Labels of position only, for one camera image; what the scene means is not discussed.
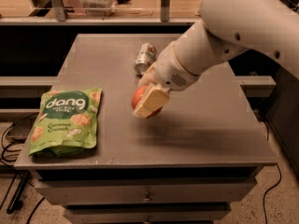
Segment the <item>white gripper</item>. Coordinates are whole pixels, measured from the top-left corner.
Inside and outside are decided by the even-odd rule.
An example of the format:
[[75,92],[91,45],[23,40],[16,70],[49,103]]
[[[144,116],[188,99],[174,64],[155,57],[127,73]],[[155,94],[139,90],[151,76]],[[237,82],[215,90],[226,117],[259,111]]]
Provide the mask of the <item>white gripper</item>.
[[142,119],[157,115],[169,101],[170,90],[184,91],[198,79],[179,62],[175,42],[171,42],[139,79],[132,96],[133,114]]

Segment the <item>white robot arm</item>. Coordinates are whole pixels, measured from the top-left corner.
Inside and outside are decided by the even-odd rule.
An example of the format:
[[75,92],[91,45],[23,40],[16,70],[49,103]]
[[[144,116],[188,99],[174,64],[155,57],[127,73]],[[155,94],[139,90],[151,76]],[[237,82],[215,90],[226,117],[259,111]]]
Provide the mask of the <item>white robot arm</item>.
[[134,114],[147,118],[210,67],[253,49],[299,77],[299,14],[279,0],[203,0],[201,20],[171,42],[139,80]]

